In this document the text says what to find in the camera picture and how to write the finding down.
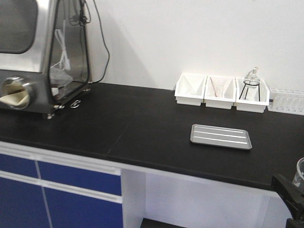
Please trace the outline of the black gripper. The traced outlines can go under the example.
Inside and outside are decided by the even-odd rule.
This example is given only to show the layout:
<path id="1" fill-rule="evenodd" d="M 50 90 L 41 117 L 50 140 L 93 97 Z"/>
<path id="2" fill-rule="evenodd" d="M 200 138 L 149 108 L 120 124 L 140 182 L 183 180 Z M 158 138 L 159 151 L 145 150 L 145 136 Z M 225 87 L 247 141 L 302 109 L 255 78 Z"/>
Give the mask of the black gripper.
<path id="1" fill-rule="evenodd" d="M 271 180 L 272 189 L 280 196 L 290 211 L 291 218 L 286 220 L 286 228 L 304 227 L 304 191 L 295 186 L 282 174 L 275 174 Z"/>

